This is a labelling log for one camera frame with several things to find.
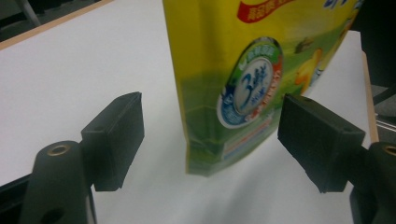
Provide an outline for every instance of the round logo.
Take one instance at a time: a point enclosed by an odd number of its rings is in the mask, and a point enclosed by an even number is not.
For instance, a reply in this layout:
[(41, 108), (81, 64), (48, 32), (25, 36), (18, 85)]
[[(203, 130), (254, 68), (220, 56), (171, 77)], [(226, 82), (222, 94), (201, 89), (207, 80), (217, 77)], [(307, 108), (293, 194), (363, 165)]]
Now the round logo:
[(269, 37), (254, 40), (241, 54), (218, 100), (219, 121), (239, 128), (256, 119), (275, 95), (283, 54)]

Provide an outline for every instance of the snack bag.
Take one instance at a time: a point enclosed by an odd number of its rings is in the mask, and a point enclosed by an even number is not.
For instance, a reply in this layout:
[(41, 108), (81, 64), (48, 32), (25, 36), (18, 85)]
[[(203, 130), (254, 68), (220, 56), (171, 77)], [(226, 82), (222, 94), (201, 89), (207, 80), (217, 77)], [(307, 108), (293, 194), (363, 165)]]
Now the snack bag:
[(163, 0), (187, 170), (211, 175), (272, 133), (320, 77), (361, 0)]

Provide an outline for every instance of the white surface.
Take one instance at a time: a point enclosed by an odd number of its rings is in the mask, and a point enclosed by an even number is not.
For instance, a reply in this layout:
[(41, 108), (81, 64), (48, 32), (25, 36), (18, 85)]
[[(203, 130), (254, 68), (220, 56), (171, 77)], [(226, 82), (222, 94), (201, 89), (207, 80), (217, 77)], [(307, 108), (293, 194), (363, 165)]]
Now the white surface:
[[(79, 132), (114, 98), (143, 92), (146, 137), (123, 189), (94, 193), (99, 223), (352, 223), (344, 193), (319, 194), (273, 134), (210, 178), (184, 173), (182, 132), (159, 0), (116, 0), (0, 51), (0, 185)], [(359, 33), (309, 95), (368, 131)]]

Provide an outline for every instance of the red banner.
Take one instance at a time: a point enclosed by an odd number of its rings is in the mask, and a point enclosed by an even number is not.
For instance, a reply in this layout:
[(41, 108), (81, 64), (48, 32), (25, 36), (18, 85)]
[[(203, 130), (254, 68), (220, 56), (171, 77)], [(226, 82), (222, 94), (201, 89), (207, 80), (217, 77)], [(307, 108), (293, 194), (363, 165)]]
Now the red banner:
[(238, 10), (238, 18), (246, 23), (260, 21), (273, 13), (279, 7), (282, 7), (291, 1), (293, 0), (267, 0), (258, 5), (246, 5), (241, 1)]

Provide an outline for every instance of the white table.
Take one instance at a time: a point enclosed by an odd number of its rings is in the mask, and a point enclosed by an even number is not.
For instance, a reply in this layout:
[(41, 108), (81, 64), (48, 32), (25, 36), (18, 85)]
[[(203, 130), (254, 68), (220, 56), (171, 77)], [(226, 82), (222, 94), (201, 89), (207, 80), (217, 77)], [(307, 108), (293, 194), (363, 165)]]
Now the white table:
[[(143, 92), (146, 137), (123, 189), (94, 193), (99, 223), (352, 223), (351, 186), (319, 194), (275, 133), (214, 176), (184, 173), (160, 0), (116, 0), (0, 51), (0, 185), (30, 173), (41, 148), (80, 141), (131, 91)], [(309, 96), (369, 132), (365, 94), (360, 35), (349, 32)]]

